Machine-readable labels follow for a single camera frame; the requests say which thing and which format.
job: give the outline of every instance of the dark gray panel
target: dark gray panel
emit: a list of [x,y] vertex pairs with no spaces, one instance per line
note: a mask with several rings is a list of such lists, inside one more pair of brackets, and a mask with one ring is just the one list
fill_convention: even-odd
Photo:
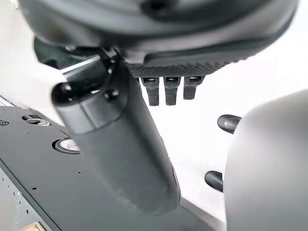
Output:
[[161,216],[140,216],[103,186],[83,155],[55,151],[51,144],[66,137],[53,126],[21,119],[20,108],[0,107],[0,158],[39,206],[63,231],[168,230],[192,231],[196,216],[182,207]]

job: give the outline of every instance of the textured black surface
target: textured black surface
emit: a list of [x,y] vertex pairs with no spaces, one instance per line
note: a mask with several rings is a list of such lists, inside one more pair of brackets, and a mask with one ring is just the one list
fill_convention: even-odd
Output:
[[144,66],[140,64],[128,64],[134,77],[194,77],[206,76],[221,69],[229,62],[222,63],[196,63],[178,64],[171,66]]
[[0,117],[10,125],[0,128],[0,159],[29,193],[31,205],[36,204],[45,221],[53,220],[63,231],[85,231],[89,227],[193,231],[197,217],[181,206],[160,216],[141,216],[127,208],[94,176],[85,161],[86,154],[67,155],[52,148],[52,142],[65,134],[54,126],[26,123],[22,120],[29,114],[26,110],[5,109],[0,107]]

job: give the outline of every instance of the white background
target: white background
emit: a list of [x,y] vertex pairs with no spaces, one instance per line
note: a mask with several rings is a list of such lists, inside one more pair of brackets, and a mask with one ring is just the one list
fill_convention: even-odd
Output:
[[[60,73],[39,64],[32,35],[20,12],[0,1],[0,95],[61,122],[50,103]],[[150,107],[175,167],[182,195],[225,220],[223,194],[209,188],[204,175],[223,171],[232,135],[217,127],[223,114],[244,116],[252,108],[308,87],[308,1],[302,0],[291,28],[262,53],[207,76],[193,101],[184,101],[183,84],[176,106]]]

